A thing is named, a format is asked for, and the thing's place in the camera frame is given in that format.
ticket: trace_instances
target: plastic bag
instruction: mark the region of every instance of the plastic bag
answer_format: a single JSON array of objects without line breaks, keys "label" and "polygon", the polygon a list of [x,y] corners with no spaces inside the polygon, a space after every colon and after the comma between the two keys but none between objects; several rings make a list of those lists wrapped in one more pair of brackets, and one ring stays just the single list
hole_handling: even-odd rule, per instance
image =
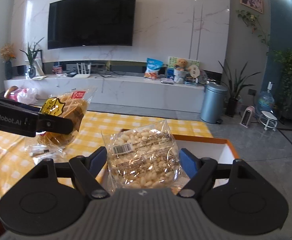
[{"label": "plastic bag", "polygon": [[65,161],[62,150],[77,136],[81,121],[96,90],[96,88],[73,90],[57,97],[51,96],[46,100],[40,112],[71,119],[74,128],[70,134],[44,131],[36,133],[35,138],[26,138],[25,151],[33,156],[35,164],[43,158],[52,158],[55,162]]},{"label": "plastic bag", "polygon": [[37,101],[36,94],[36,88],[18,88],[12,91],[8,98],[23,104],[30,105]]},{"label": "plastic bag", "polygon": [[166,120],[103,136],[103,140],[111,191],[120,187],[180,189],[189,180]]},{"label": "plastic bag", "polygon": [[149,78],[149,79],[157,79],[158,72],[160,68],[162,67],[162,65],[163,65],[162,61],[152,59],[152,58],[147,58],[147,68],[146,68],[144,77]]}]

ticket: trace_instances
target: white nuts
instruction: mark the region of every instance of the white nuts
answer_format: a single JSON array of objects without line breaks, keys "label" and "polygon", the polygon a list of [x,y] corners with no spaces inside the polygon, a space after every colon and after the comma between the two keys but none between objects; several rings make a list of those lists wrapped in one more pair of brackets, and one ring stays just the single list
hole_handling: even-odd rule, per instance
[{"label": "white nuts", "polygon": [[144,186],[145,186],[145,187],[150,187],[152,184],[153,184],[152,181],[148,181]]},{"label": "white nuts", "polygon": [[149,133],[148,132],[142,132],[141,135],[142,135],[142,137],[147,137],[148,138]]},{"label": "white nuts", "polygon": [[153,187],[153,188],[158,188],[158,187],[160,187],[161,185],[160,185],[160,182],[158,182],[158,181],[156,181],[156,182],[154,182],[152,185],[151,185],[151,187]]},{"label": "white nuts", "polygon": [[130,138],[129,138],[128,135],[123,134],[123,135],[121,136],[121,139],[124,140],[124,141],[127,141],[127,140],[129,140]]},{"label": "white nuts", "polygon": [[113,145],[133,145],[130,151],[127,150],[129,146],[123,147],[125,152],[112,152],[110,157],[114,165],[110,172],[123,187],[158,188],[169,186],[174,179],[174,169],[179,168],[178,159],[174,156],[177,147],[165,136],[161,138],[162,128],[151,127],[151,130],[138,128],[125,131],[113,142]]},{"label": "white nuts", "polygon": [[141,177],[141,186],[144,186],[146,184],[146,179],[145,177]]}]

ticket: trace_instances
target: trash can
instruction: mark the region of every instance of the trash can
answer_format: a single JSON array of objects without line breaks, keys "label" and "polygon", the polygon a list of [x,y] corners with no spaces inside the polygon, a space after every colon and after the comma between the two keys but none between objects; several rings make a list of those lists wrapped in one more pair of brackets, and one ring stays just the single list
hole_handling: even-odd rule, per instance
[{"label": "trash can", "polygon": [[216,123],[224,109],[224,98],[228,89],[224,86],[209,83],[205,88],[204,102],[200,117],[205,122]]}]

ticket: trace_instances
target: black tv screen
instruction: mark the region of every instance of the black tv screen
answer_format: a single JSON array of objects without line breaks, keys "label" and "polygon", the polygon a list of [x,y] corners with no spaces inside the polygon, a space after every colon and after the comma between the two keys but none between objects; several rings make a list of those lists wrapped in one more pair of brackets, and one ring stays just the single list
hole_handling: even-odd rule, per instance
[{"label": "black tv screen", "polygon": [[136,0],[62,0],[49,6],[48,49],[132,46]]}]

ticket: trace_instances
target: power outlet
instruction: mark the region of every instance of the power outlet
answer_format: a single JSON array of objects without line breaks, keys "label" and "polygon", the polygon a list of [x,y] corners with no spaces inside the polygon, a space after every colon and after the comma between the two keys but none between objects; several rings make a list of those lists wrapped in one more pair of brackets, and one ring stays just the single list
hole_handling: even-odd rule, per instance
[{"label": "power outlet", "polygon": [[248,95],[255,96],[256,93],[257,93],[256,90],[254,90],[254,89],[248,89]]}]

